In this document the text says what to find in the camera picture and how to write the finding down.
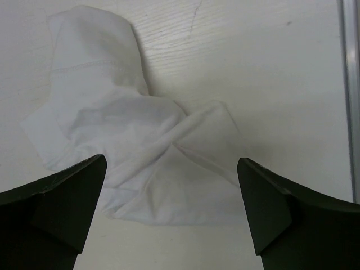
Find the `white table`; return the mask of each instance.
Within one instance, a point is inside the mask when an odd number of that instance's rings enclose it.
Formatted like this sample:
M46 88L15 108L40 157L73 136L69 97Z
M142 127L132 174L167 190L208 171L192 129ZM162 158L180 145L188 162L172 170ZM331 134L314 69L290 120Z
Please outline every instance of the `white table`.
M47 16L75 5L128 19L151 93L189 113L223 100L251 158L352 200L336 0L3 0L0 191L50 172L19 121L47 99ZM75 269L262 269L247 226L146 227L94 216Z

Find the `scratch mark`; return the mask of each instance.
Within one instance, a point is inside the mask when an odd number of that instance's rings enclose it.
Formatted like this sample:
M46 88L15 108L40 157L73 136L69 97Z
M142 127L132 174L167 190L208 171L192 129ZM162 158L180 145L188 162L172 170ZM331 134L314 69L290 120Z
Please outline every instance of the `scratch mark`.
M200 1L200 3L197 5L195 11L193 12L193 17L192 17L192 20L191 20L191 26L190 26L190 30L189 30L189 36L191 35L192 28L194 28L194 22L195 22L195 18L196 18L196 13L199 10L199 8L201 7L202 3L203 3L203 0Z

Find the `garment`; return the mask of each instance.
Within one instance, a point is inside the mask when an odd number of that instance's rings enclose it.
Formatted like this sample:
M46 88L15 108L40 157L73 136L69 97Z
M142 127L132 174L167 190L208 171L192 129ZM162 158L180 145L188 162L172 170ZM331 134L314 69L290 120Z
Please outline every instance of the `garment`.
M21 126L47 169L95 154L108 162L99 205L109 218L152 225L246 220L236 174L245 156L224 104L187 116L149 95L130 24L76 7L52 16L49 101Z

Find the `white fabric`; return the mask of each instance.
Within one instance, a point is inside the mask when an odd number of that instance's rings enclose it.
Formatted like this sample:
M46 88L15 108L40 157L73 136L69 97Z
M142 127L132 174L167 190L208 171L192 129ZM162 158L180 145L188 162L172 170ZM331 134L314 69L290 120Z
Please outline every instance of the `white fabric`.
M212 102L186 116L149 96L129 23L76 7L49 20L51 96L21 126L50 170L95 154L108 162L99 204L146 224L246 220L236 174L245 155L232 118Z

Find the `towel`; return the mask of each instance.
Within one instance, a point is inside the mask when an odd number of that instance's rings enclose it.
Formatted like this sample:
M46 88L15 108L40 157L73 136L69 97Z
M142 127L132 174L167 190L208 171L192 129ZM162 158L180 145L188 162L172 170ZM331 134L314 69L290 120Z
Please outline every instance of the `towel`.
M224 104L186 115L150 96L132 28L79 6L49 20L50 98L20 124L49 170L104 154L99 206L150 225L246 220L236 165L246 150Z

